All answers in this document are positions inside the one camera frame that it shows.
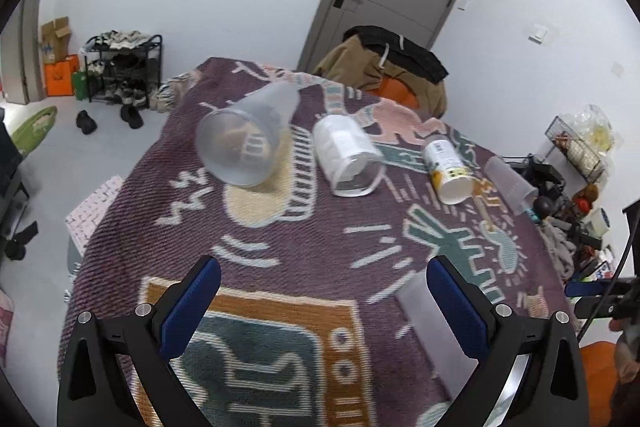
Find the grey crumpled cloth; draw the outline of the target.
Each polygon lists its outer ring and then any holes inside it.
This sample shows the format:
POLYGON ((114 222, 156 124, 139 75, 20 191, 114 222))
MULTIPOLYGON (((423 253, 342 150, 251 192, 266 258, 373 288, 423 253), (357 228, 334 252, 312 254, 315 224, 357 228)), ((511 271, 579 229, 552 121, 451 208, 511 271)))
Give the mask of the grey crumpled cloth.
POLYGON ((555 272, 563 282, 568 281, 575 271, 573 256, 576 246, 567 239, 562 230, 555 228, 547 221, 542 221, 538 229, 555 272))

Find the white wall switch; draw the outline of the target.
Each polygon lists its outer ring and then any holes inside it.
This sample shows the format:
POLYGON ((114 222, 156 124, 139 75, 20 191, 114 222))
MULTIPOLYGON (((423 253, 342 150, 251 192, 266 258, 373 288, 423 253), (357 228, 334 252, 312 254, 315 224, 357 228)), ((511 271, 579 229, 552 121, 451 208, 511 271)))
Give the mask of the white wall switch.
POLYGON ((529 34, 528 38, 530 41, 533 41, 537 44, 543 44, 544 39, 548 35, 548 28, 542 25, 535 25, 532 32, 529 34))

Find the cardboard box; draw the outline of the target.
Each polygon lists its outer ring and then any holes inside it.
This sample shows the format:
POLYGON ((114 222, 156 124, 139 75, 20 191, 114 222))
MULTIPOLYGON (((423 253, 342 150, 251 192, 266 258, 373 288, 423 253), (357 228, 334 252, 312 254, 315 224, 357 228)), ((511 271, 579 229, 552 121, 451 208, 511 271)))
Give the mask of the cardboard box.
POLYGON ((71 35, 67 17, 50 20, 40 27, 40 51, 44 64, 55 64, 66 59, 71 35))

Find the white pink tiled box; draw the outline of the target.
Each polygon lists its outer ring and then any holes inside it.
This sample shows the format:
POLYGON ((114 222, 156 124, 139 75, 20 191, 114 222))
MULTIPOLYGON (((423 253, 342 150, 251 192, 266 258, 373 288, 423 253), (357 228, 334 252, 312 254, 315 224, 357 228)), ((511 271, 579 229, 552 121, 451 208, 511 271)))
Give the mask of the white pink tiled box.
POLYGON ((67 232, 81 256, 85 254, 93 233, 122 189, 122 184, 124 179, 121 176, 112 176, 66 216, 67 232))

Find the yellow white paper cup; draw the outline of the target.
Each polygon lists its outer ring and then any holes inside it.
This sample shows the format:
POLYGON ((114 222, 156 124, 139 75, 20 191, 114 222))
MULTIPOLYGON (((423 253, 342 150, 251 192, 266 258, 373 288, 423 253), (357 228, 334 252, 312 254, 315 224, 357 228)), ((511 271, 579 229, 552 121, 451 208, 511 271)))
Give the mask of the yellow white paper cup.
POLYGON ((472 196, 472 173, 445 135, 428 136, 422 155, 432 187, 443 204, 458 205, 472 196))

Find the green slipper mat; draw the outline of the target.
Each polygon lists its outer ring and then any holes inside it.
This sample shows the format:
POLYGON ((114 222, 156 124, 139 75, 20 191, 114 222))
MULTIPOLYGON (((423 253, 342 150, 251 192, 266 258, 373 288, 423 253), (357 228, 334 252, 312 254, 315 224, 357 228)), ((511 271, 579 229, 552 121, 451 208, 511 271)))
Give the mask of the green slipper mat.
POLYGON ((54 105, 45 107, 28 117, 11 134, 14 145, 24 159, 47 138, 55 125, 56 116, 58 116, 58 109, 54 105))

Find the brown plush toy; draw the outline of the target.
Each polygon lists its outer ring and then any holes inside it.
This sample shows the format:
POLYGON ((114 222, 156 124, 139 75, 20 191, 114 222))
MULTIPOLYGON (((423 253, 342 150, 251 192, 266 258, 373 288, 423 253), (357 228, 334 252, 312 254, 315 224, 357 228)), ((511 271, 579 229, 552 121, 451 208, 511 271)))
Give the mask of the brown plush toy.
POLYGON ((588 183, 572 197, 572 203, 576 210, 583 216, 588 215, 599 198, 599 187, 596 184, 588 183))

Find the small frosted plastic cup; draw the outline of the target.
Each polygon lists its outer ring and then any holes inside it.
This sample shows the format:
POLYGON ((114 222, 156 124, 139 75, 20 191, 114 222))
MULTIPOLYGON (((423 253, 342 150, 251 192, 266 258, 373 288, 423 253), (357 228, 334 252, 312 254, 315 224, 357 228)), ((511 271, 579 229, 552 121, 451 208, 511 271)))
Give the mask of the small frosted plastic cup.
POLYGON ((484 171, 515 216, 533 207, 538 190, 498 156, 492 156, 484 171))

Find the clear plastic bag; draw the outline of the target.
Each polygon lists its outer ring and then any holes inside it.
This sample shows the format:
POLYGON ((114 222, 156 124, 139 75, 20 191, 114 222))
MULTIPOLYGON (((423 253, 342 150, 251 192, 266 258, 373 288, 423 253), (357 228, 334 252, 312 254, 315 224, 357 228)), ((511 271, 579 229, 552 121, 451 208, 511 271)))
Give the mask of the clear plastic bag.
POLYGON ((595 151, 608 153, 614 145, 614 132, 608 117, 599 106, 586 105, 568 116, 567 124, 595 151))

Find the orange chair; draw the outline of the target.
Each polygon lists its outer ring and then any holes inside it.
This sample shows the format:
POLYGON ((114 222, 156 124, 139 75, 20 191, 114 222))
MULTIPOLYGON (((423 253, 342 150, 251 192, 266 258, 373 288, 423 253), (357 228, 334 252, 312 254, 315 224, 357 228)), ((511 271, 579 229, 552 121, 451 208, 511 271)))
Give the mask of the orange chair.
POLYGON ((372 94, 379 96, 380 98, 388 98, 400 104, 412 109, 420 107, 416 95, 398 79, 383 77, 380 85, 371 90, 372 94))

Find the large frosted plastic cup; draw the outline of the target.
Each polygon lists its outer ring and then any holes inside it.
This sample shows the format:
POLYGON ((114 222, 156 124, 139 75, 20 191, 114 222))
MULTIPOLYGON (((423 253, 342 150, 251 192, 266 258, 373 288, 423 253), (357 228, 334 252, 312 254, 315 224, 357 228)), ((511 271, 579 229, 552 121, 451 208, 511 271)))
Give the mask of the large frosted plastic cup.
POLYGON ((298 89, 270 82, 228 107, 205 116, 195 133, 195 150, 205 169, 235 186, 255 186, 276 165, 282 135, 299 104, 298 89))

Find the black garment on chair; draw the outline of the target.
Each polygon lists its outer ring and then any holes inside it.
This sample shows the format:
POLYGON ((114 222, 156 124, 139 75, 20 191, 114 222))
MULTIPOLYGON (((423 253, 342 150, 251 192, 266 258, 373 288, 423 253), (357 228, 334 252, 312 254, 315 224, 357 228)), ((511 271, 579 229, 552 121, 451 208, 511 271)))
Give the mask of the black garment on chair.
POLYGON ((433 84, 448 76, 448 70, 433 52, 397 32, 373 25, 354 26, 344 32, 343 41, 352 37, 357 37, 364 48, 378 54, 383 62, 390 61, 433 84))

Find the brown jacket on chair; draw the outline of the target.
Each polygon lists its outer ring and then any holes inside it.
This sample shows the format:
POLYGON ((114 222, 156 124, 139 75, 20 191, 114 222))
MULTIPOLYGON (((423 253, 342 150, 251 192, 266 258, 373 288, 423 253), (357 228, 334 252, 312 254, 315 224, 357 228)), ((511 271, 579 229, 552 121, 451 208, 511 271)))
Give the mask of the brown jacket on chair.
POLYGON ((383 77, 400 80, 416 95, 419 109, 434 117, 442 117, 447 109, 444 83, 433 84, 423 77, 411 74, 373 51, 364 48, 357 37, 336 46, 312 70, 312 75, 371 93, 383 77))

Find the purple patterned woven blanket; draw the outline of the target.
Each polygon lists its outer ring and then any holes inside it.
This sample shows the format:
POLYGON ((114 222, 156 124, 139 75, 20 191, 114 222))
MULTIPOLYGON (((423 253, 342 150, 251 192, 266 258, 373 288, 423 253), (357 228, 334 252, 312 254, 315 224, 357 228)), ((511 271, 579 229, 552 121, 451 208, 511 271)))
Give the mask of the purple patterned woven blanket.
POLYGON ((117 317, 155 303, 199 257, 221 286, 171 365, 216 426, 425 426, 446 392, 402 313, 397 291, 444 255, 492 303, 530 317, 567 310, 532 220, 515 216, 487 179, 489 150, 385 98, 303 72, 212 57, 170 113, 93 233, 64 331, 79 313, 117 317), (196 155, 198 123, 270 81, 298 88, 276 171, 242 188, 196 155), (314 153, 314 125, 350 116, 382 152, 369 195, 334 196, 314 153), (422 155, 445 135, 473 194, 437 197, 422 155))

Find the black shoe pair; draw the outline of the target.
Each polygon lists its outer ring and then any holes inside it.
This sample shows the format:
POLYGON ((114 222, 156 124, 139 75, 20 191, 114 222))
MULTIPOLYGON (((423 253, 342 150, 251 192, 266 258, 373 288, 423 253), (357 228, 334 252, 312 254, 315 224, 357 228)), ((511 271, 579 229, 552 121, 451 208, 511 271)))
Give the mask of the black shoe pair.
POLYGON ((114 124, 115 126, 138 130, 144 126, 144 121, 140 110, 133 105, 122 105, 104 110, 99 113, 98 117, 89 114, 87 109, 81 109, 75 117, 75 126, 83 135, 96 133, 101 124, 106 124, 107 126, 113 126, 114 124))

